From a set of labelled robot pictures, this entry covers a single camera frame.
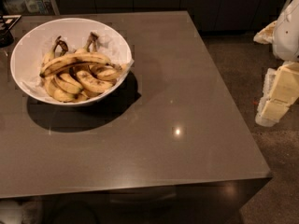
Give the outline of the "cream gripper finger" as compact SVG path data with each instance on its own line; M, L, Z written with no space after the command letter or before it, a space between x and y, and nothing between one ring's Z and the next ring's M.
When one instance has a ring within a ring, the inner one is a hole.
M253 41L259 44L272 44L274 41L274 29L276 24L276 21L269 23L253 37Z
M299 98L299 63L284 62L277 70L269 68L264 77L255 122L272 127L283 118Z

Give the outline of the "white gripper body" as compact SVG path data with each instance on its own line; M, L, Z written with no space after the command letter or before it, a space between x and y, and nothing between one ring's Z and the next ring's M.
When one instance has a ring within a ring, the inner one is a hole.
M279 15L272 48L283 61L299 61L299 0L292 0Z

